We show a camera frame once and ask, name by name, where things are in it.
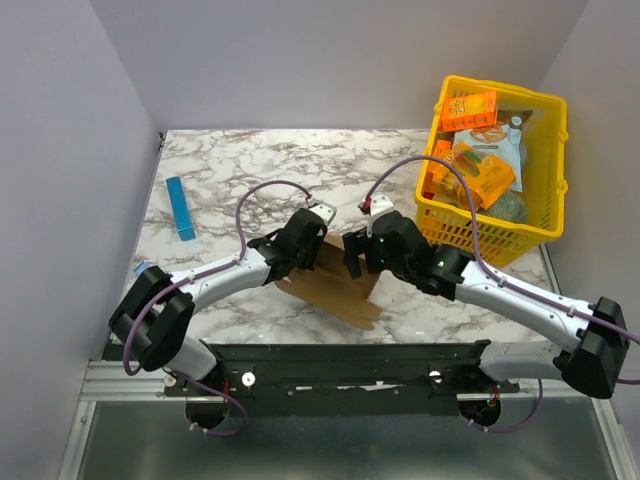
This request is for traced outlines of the brown cardboard box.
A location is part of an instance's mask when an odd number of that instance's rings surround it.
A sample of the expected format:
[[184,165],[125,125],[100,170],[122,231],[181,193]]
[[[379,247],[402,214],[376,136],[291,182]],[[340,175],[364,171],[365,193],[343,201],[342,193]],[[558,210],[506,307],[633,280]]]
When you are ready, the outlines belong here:
[[369,300],[379,274],[366,271],[366,262],[358,258],[362,276],[352,279],[343,264],[342,238],[328,234],[317,254],[313,270],[293,270],[275,282],[283,292],[304,300],[324,312],[361,330],[374,329],[381,308]]

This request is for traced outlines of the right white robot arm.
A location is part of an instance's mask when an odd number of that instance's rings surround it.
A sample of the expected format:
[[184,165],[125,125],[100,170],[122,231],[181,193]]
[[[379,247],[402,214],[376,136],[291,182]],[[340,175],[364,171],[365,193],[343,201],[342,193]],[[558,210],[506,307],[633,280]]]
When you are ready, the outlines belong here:
[[606,297],[576,300],[519,281],[451,245],[432,246],[392,210],[342,237],[352,278],[391,272],[424,294],[497,313],[543,336],[527,345],[489,343],[464,362],[460,379],[480,392],[495,380],[562,380],[598,399],[612,397],[630,346],[621,306]]

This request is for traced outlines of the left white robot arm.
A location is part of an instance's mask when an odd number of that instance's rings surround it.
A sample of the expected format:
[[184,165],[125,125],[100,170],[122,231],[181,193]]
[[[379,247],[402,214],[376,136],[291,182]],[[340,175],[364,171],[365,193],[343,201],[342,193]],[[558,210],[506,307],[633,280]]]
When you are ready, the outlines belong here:
[[123,343],[132,339],[129,354],[142,369],[177,372],[187,376],[197,393],[214,393],[222,372],[212,350],[187,335],[192,317],[232,294],[281,280],[294,269],[313,269],[335,215],[335,207],[316,202],[296,211],[284,227],[248,242],[244,253],[173,273],[146,268],[109,319],[111,332]]

